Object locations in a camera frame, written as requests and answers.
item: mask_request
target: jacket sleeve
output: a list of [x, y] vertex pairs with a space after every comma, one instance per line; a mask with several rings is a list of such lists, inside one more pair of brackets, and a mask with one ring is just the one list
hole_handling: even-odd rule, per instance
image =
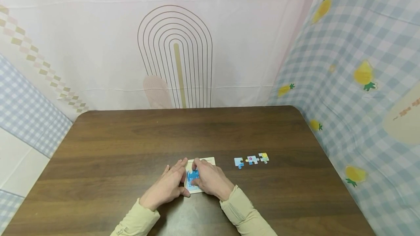
[[133, 208], [117, 225], [111, 236], [146, 236], [159, 218], [158, 211], [144, 208], [137, 199]]
[[242, 236], [277, 236], [238, 186], [220, 206]]

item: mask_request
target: beige oval shape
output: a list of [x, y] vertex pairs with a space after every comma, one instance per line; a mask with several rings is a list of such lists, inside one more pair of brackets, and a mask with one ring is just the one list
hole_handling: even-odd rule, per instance
[[143, 80], [144, 92], [146, 92], [152, 109], [172, 109], [171, 95], [168, 85], [158, 76], [146, 76]]
[[420, 144], [420, 82], [392, 107], [382, 126], [399, 142]]

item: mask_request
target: beige diamond pattern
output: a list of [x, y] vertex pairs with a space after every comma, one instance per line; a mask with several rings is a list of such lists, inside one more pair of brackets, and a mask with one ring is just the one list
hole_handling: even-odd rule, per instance
[[16, 19], [9, 16], [9, 9], [2, 5], [0, 5], [0, 31], [11, 38], [12, 45], [19, 48], [26, 59], [36, 67], [38, 73], [49, 82], [61, 100], [75, 109], [77, 113], [89, 110], [86, 103], [70, 87], [66, 86], [62, 78], [51, 68], [50, 63], [45, 61], [45, 57], [39, 54], [39, 49], [32, 45], [32, 40], [27, 37], [26, 31], [18, 26]]

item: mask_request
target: checkered fabric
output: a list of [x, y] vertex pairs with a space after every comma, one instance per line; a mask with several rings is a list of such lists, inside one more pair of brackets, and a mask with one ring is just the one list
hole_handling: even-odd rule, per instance
[[[376, 234], [418, 235], [420, 145], [397, 142], [382, 121], [420, 79], [420, 0], [330, 0], [318, 10], [323, 1], [314, 0], [268, 104], [323, 125], [315, 136], [343, 180], [347, 165], [366, 170], [364, 183], [345, 184]], [[355, 81], [362, 60], [377, 90]]]
[[89, 110], [86, 103], [77, 95], [74, 90], [66, 85], [57, 72], [52, 69], [51, 64], [45, 61], [44, 56], [39, 53], [39, 49], [33, 45], [31, 38], [26, 35], [26, 31], [18, 26], [18, 21], [9, 15], [9, 9], [0, 5], [0, 33], [9, 38], [11, 47], [19, 47], [19, 51], [25, 56], [48, 82], [50, 87], [57, 92], [62, 101], [71, 106], [77, 113]]
[[50, 158], [72, 122], [0, 55], [0, 127]]
[[0, 190], [0, 235], [6, 229], [6, 226], [12, 220], [12, 217], [18, 210], [24, 198]]

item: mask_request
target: brown table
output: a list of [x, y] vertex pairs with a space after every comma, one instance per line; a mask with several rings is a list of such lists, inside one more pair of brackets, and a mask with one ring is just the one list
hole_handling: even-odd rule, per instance
[[[266, 152], [239, 170], [235, 157]], [[3, 236], [109, 236], [166, 164], [215, 157], [282, 235], [374, 235], [305, 123], [290, 106], [81, 115]], [[150, 235], [238, 235], [202, 193], [162, 206]]]

